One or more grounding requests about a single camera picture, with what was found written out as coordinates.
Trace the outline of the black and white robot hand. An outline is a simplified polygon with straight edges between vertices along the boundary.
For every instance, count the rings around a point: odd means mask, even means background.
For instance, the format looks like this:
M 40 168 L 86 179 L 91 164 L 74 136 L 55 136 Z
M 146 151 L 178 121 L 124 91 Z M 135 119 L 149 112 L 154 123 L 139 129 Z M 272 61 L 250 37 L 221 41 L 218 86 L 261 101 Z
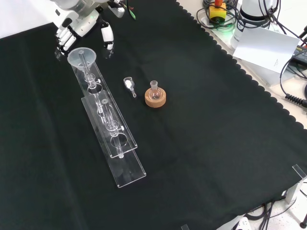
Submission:
M 113 53 L 114 36 L 112 28 L 101 13 L 105 8 L 118 6 L 114 0 L 54 0 L 55 4 L 53 23 L 58 28 L 56 32 L 57 46 L 55 57 L 58 60 L 67 56 L 75 43 L 86 36 L 96 24 L 100 26 L 103 47 L 106 56 Z

